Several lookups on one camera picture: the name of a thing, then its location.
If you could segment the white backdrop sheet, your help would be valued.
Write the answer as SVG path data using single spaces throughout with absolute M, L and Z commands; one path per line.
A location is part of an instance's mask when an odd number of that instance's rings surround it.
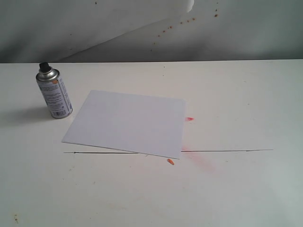
M 190 12 L 192 0 L 3 0 L 0 61 L 54 62 Z

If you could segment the white paper sheet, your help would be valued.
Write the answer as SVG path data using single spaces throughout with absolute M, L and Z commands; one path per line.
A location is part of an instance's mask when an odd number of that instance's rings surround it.
M 92 90 L 62 141 L 178 159 L 185 111 L 182 99 Z

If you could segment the silver spray paint can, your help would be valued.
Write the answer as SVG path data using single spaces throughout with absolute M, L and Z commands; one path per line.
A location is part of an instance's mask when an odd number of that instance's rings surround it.
M 54 69 L 47 62 L 40 63 L 36 82 L 53 118 L 62 119 L 73 112 L 73 107 L 59 70 Z

